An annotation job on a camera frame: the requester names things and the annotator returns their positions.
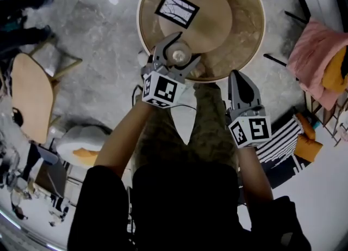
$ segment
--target concrete floor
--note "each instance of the concrete floor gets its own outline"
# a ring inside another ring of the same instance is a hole
[[[302,11],[298,0],[262,2],[266,14],[264,41],[243,72],[260,89],[262,102],[274,121],[291,106],[303,105],[303,92],[284,67],[263,58],[262,54],[272,53],[287,61],[303,26],[287,17],[284,10],[298,16],[302,15]],[[138,0],[118,0],[117,5],[109,0],[55,0],[49,7],[27,11],[27,27],[50,25],[59,39],[59,47],[83,59],[83,63],[61,82],[53,114],[62,116],[62,125],[99,123],[114,128],[130,110],[133,88],[140,83],[140,66],[136,56],[142,47],[136,29],[137,5]],[[50,70],[57,65],[57,54],[52,48],[46,48],[37,59]],[[180,102],[195,106],[191,86],[189,84]],[[219,86],[226,100],[227,82],[219,82]],[[8,120],[9,99],[4,99],[0,111],[4,118],[0,120],[0,129],[6,133],[9,142],[19,149],[25,162],[27,144],[17,126]],[[172,114],[180,135],[188,142],[194,123],[194,110],[177,107]],[[60,229],[61,234],[52,232],[43,236],[64,246],[68,221],[64,227]]]

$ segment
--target orange object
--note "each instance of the orange object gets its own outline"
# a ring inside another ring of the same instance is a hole
[[[310,123],[308,122],[308,120],[301,113],[297,113],[296,117],[301,123],[303,127],[303,131],[306,134],[306,136],[311,140],[315,140],[315,131],[313,127],[310,125]]]
[[[337,54],[334,55],[326,67],[321,81],[322,86],[326,89],[333,90],[337,93],[342,93],[347,88],[348,75],[346,75],[343,79],[341,74],[341,66],[345,54],[346,47],[343,47]]]
[[[314,162],[316,155],[322,147],[321,143],[308,139],[305,135],[297,137],[296,149],[294,154],[309,162]]]
[[[74,150],[72,153],[85,165],[93,166],[99,151],[91,151],[84,148]]]

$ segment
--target wooden tabletop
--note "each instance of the wooden tabletop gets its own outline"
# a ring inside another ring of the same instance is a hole
[[[185,29],[166,18],[159,17],[165,36],[182,32],[181,39],[193,53],[206,53],[219,47],[227,38],[232,26],[232,12],[227,0],[187,0],[200,9],[190,26]]]
[[[23,116],[22,131],[40,144],[46,142],[53,99],[53,88],[43,68],[29,55],[18,54],[12,70],[12,105]]]

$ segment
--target pink towel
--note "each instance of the pink towel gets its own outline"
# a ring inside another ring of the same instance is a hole
[[[327,110],[332,109],[339,94],[324,88],[321,80],[330,60],[347,45],[348,33],[335,32],[310,18],[289,58],[287,68],[299,79],[301,88]]]

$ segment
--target framed picture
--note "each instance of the framed picture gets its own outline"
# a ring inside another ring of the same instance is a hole
[[[199,9],[187,0],[161,0],[155,14],[188,28]]]

